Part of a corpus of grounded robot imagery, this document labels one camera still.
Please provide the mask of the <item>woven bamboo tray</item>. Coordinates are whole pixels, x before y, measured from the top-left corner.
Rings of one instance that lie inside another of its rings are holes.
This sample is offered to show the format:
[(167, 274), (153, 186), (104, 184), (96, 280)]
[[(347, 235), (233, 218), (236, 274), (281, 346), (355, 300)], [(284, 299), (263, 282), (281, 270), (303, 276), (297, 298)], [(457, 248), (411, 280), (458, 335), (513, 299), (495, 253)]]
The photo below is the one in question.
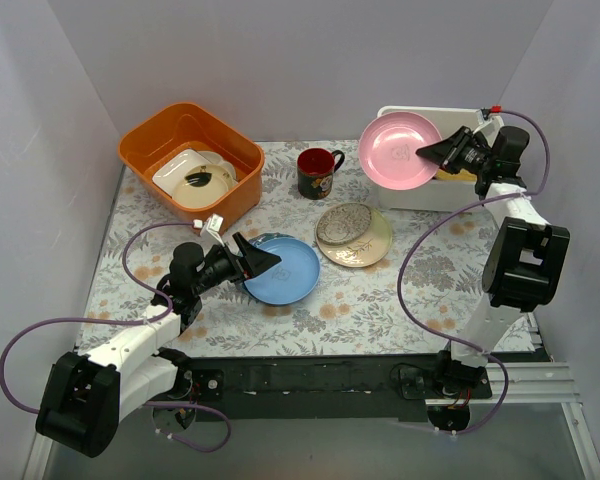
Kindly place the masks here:
[(440, 181), (461, 181), (461, 182), (471, 182), (474, 183), (477, 177), (474, 174), (466, 170), (461, 170), (459, 173), (453, 174), (449, 172), (445, 172), (443, 170), (438, 170), (435, 178)]

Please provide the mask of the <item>light blue plate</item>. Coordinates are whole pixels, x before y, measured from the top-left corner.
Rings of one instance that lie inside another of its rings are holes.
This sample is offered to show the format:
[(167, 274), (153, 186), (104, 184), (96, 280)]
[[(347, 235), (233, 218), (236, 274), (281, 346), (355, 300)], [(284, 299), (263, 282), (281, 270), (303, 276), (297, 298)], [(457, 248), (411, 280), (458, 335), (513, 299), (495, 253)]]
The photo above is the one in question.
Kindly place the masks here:
[(320, 261), (311, 246), (292, 238), (278, 238), (260, 249), (276, 254), (282, 261), (255, 279), (244, 289), (252, 297), (269, 305), (289, 305), (302, 300), (315, 288), (320, 276)]

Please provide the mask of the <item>pink plate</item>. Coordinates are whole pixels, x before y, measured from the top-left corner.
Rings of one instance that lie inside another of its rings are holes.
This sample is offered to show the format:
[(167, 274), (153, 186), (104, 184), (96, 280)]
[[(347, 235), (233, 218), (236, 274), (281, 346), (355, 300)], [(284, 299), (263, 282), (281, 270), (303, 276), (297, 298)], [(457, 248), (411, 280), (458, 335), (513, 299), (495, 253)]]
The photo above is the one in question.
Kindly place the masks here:
[(378, 186), (396, 191), (416, 189), (438, 171), (416, 151), (442, 140), (436, 126), (412, 112), (393, 112), (374, 119), (362, 133), (358, 157), (366, 176)]

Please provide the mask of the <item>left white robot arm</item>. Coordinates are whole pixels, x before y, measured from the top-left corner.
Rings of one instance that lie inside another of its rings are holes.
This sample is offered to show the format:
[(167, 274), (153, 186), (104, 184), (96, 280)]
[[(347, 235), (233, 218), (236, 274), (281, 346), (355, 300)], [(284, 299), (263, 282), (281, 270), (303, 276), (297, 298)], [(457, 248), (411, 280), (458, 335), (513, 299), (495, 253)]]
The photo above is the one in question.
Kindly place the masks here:
[(94, 458), (112, 441), (121, 420), (150, 404), (186, 419), (200, 406), (186, 355), (167, 348), (195, 320), (201, 296), (223, 282), (256, 278), (281, 259), (234, 235), (238, 253), (216, 244), (178, 245), (144, 318), (83, 355), (66, 353), (52, 366), (37, 433)]

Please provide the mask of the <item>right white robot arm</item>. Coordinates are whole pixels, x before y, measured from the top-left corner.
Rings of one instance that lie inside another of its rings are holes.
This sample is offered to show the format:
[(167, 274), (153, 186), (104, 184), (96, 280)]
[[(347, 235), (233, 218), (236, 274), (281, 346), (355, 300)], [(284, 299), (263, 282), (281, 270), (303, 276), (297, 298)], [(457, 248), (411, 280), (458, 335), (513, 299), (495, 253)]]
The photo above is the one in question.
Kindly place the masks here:
[(550, 224), (533, 207), (518, 174), (529, 134), (504, 126), (492, 143), (467, 127), (418, 149), (441, 170), (475, 175), (475, 192), (499, 226), (481, 279), (483, 294), (458, 340), (448, 342), (432, 373), (444, 397), (469, 393), (485, 378), (487, 355), (524, 314), (554, 297), (570, 241), (564, 227)]

